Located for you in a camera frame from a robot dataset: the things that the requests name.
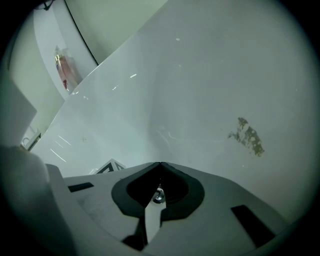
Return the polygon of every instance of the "black slot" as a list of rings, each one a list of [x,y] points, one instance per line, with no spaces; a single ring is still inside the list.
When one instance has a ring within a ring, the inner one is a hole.
[[[114,163],[119,171],[124,169],[121,165],[117,164],[116,162],[114,162]]]
[[[112,164],[111,164],[111,163],[108,163],[105,167],[103,167],[103,168],[102,168],[98,173],[96,173],[96,174],[103,174],[104,171],[105,171],[106,169],[108,169],[108,168],[109,168],[108,173],[114,171],[114,168],[112,167]]]
[[[233,207],[231,210],[257,247],[263,246],[275,237],[245,205]]]
[[[72,192],[85,190],[85,189],[92,188],[92,187],[94,187],[94,185],[92,185],[90,182],[86,182],[86,183],[82,183],[82,184],[78,184],[78,185],[68,186],[68,189],[72,193]]]

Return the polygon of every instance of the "bottle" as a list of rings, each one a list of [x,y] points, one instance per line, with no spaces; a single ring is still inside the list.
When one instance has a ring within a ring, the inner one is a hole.
[[[71,94],[73,90],[77,87],[78,83],[74,78],[73,72],[70,69],[66,57],[61,53],[58,46],[55,48],[55,66],[58,70],[58,74],[62,81],[64,88],[67,90],[68,94]]]

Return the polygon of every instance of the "white object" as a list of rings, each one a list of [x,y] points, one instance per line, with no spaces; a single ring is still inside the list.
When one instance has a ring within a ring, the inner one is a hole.
[[[32,152],[64,177],[110,158],[195,168],[237,182],[292,223],[318,186],[318,70],[276,3],[169,1],[82,81]],[[238,118],[259,135],[261,157],[228,138]]]
[[[151,201],[144,210],[145,232],[148,243],[155,238],[160,229],[161,211],[166,208],[166,202],[155,203]]]

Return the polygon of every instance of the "stain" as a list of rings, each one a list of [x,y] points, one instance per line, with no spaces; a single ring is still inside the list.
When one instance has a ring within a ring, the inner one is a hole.
[[[243,117],[238,118],[238,123],[236,133],[230,132],[228,138],[234,138],[247,149],[252,150],[257,157],[261,157],[265,150],[262,147],[262,142],[257,131],[254,130]]]

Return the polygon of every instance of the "white wall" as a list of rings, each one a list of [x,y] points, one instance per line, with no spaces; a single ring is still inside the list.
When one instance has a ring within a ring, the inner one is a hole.
[[[136,33],[167,0],[66,0],[72,17],[100,64]]]
[[[33,25],[37,46],[46,70],[58,92],[64,100],[67,100],[69,93],[61,82],[54,59],[56,46],[61,50],[67,50],[64,53],[72,57],[82,79],[98,65],[72,20],[64,0],[54,1],[48,11],[33,10]]]
[[[9,73],[16,86],[37,111],[30,126],[34,131],[39,129],[43,134],[65,101],[50,78],[40,55],[33,13],[26,18],[18,32]]]
[[[6,147],[19,146],[26,130],[30,130],[29,124],[37,112],[9,74],[11,53],[17,34],[18,30],[11,37],[0,62],[0,145]]]

